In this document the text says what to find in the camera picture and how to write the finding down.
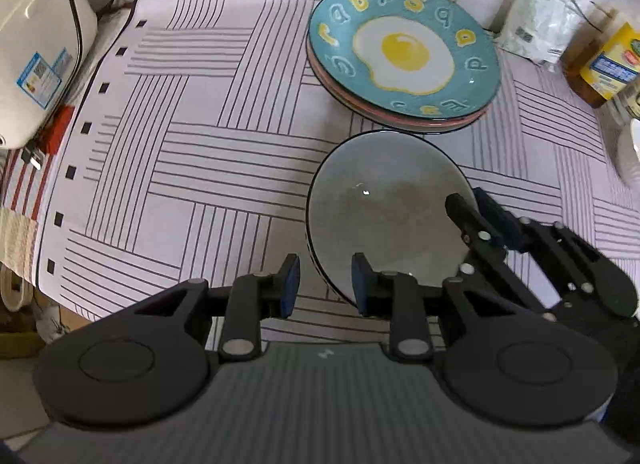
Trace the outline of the white black-rimmed large bowl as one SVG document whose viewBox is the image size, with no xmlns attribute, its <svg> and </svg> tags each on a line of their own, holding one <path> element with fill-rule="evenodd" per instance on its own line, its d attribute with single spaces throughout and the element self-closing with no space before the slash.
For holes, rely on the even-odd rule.
<svg viewBox="0 0 640 464">
<path fill-rule="evenodd" d="M 376 271 L 439 284 L 468 253 L 446 212 L 453 193 L 476 204 L 469 180 L 432 143 L 392 131 L 350 137 L 321 162 L 309 187 L 306 236 L 314 265 L 349 303 L 356 301 L 356 253 Z"/>
</svg>

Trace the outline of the white black-rimmed small bowl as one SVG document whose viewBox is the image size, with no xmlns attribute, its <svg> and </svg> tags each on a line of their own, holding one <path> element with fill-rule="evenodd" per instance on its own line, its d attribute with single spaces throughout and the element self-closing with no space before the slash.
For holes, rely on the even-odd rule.
<svg viewBox="0 0 640 464">
<path fill-rule="evenodd" d="M 640 189 L 640 121 L 632 119 L 617 139 L 616 165 L 625 185 L 634 193 Z"/>
</svg>

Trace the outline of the blue fried egg plate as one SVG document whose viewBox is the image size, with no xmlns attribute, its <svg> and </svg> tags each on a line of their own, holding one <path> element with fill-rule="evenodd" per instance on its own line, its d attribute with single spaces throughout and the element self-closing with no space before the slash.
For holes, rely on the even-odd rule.
<svg viewBox="0 0 640 464">
<path fill-rule="evenodd" d="M 312 72 L 333 97 L 398 131 L 464 128 L 500 87 L 491 37 L 450 0 L 321 0 L 306 47 Z"/>
</svg>

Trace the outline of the striped table mat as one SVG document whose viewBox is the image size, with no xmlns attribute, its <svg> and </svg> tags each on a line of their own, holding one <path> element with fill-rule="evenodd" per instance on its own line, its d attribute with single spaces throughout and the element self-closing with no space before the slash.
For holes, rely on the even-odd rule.
<svg viewBox="0 0 640 464">
<path fill-rule="evenodd" d="M 30 279 L 87 320 L 179 281 L 228 285 L 307 255 L 305 200 L 323 158 L 373 123 L 306 59 L 317 0 L 139 0 L 96 41 L 58 154 L 6 165 L 3 202 L 37 221 Z M 563 76 L 501 54 L 488 112 L 433 143 L 518 216 L 562 221 L 631 278 L 639 206 L 613 123 Z"/>
</svg>

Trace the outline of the white vinegar bottle yellow cap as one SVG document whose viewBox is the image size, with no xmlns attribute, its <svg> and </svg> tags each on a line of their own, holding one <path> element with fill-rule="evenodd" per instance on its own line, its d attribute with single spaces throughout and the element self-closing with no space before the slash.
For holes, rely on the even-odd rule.
<svg viewBox="0 0 640 464">
<path fill-rule="evenodd" d="M 627 124 L 640 117 L 640 80 L 636 79 L 613 99 L 614 117 L 618 123 Z"/>
</svg>

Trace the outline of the cooking wine bottle yellow label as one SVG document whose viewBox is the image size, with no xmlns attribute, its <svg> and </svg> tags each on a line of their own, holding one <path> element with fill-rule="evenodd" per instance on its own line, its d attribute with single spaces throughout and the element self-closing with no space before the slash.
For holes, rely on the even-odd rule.
<svg viewBox="0 0 640 464">
<path fill-rule="evenodd" d="M 580 29 L 561 56 L 570 89 L 597 109 L 639 76 L 639 2 L 613 0 L 601 31 Z"/>
</svg>

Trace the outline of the white salt bag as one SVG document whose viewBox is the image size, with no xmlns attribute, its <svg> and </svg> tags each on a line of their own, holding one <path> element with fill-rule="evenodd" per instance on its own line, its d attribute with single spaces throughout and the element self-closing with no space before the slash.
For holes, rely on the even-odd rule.
<svg viewBox="0 0 640 464">
<path fill-rule="evenodd" d="M 537 65 L 555 65 L 582 26 L 590 0 L 513 0 L 497 45 Z"/>
</svg>

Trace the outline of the white rice cooker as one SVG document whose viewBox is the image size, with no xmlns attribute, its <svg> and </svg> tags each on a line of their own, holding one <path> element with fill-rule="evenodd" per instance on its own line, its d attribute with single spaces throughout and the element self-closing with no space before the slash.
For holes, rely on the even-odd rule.
<svg viewBox="0 0 640 464">
<path fill-rule="evenodd" d="M 98 21 L 88 0 L 1 0 L 1 148 L 28 143 L 65 98 Z"/>
</svg>

